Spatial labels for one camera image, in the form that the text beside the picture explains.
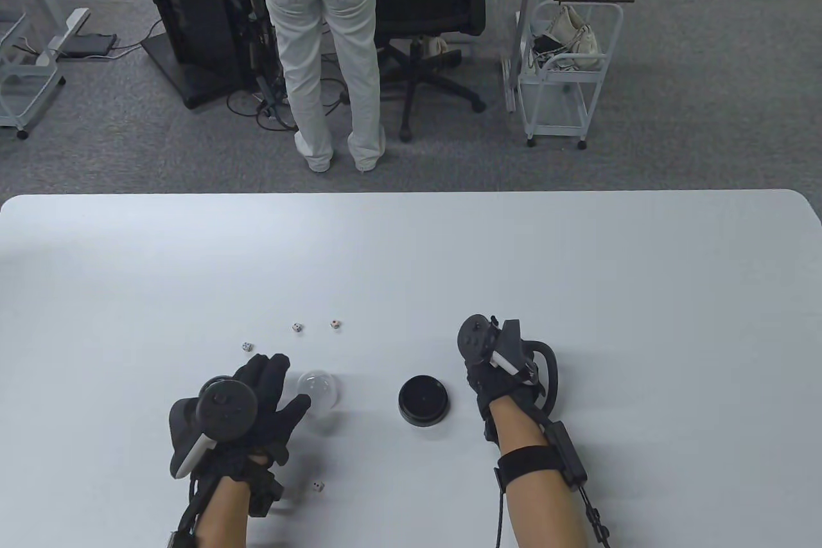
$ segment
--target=black glove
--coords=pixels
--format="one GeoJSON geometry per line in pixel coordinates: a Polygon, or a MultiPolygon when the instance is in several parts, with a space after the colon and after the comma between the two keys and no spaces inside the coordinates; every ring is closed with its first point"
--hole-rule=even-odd
{"type": "Polygon", "coordinates": [[[536,409],[539,389],[534,385],[523,384],[519,378],[512,377],[504,369],[495,368],[487,362],[465,367],[468,369],[468,383],[477,393],[479,414],[485,421],[485,438],[499,445],[496,425],[491,417],[491,402],[502,396],[510,396],[517,407],[530,416],[532,410],[536,409]]]}
{"type": "Polygon", "coordinates": [[[243,477],[249,473],[249,456],[265,458],[256,462],[261,469],[271,468],[274,462],[284,465],[288,460],[285,446],[291,433],[311,407],[311,398],[297,395],[281,410],[277,411],[280,396],[283,395],[285,373],[291,363],[288,357],[278,353],[271,359],[265,355],[254,355],[235,372],[234,378],[254,390],[258,399],[258,413],[252,428],[240,439],[218,443],[202,462],[197,465],[193,477],[204,475],[228,475],[243,477]]]}

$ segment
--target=office chair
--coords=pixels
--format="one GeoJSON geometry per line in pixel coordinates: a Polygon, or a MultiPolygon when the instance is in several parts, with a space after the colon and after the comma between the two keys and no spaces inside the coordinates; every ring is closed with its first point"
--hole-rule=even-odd
{"type": "Polygon", "coordinates": [[[438,37],[446,32],[478,36],[485,29],[485,0],[376,0],[376,36],[380,66],[393,58],[399,67],[382,73],[381,85],[407,82],[405,107],[399,138],[412,138],[408,123],[414,93],[420,83],[439,87],[470,102],[475,113],[485,111],[479,95],[449,78],[440,70],[462,62],[461,51],[447,51],[435,57],[423,57],[423,37],[438,37]],[[408,54],[391,45],[392,39],[411,39],[408,54]]]}

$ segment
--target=black round container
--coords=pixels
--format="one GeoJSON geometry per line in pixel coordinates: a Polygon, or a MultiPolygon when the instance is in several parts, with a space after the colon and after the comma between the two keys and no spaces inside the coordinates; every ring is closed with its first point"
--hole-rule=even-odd
{"type": "Polygon", "coordinates": [[[446,386],[428,375],[409,378],[399,390],[399,413],[415,427],[432,427],[448,413],[446,386]]]}

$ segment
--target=chair base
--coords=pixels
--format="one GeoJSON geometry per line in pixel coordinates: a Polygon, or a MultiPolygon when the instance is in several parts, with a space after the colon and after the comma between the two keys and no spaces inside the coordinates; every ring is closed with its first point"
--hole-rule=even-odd
{"type": "Polygon", "coordinates": [[[434,57],[423,58],[423,41],[418,37],[411,41],[411,50],[408,54],[403,53],[389,43],[385,43],[378,53],[380,67],[384,66],[385,61],[389,58],[393,58],[393,60],[399,64],[399,67],[391,69],[384,73],[384,75],[381,75],[380,84],[385,86],[388,84],[407,82],[405,89],[405,106],[403,107],[403,122],[399,128],[399,139],[403,142],[407,143],[413,137],[409,121],[411,118],[411,105],[414,104],[414,93],[417,90],[417,84],[429,84],[434,87],[439,87],[440,90],[444,90],[447,93],[460,96],[460,98],[464,98],[470,102],[471,109],[475,113],[485,111],[487,105],[479,98],[476,92],[438,73],[438,70],[444,69],[444,67],[453,69],[453,67],[459,66],[462,62],[461,51],[447,51],[434,57]]]}

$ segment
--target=wrist strap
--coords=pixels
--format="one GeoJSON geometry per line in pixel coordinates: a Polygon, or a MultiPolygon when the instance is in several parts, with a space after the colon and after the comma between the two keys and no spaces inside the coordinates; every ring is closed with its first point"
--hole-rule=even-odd
{"type": "Polygon", "coordinates": [[[494,469],[496,481],[500,485],[500,490],[505,493],[508,484],[522,475],[535,471],[561,471],[563,460],[555,448],[547,445],[529,445],[505,454],[497,465],[498,468],[494,469]]]}

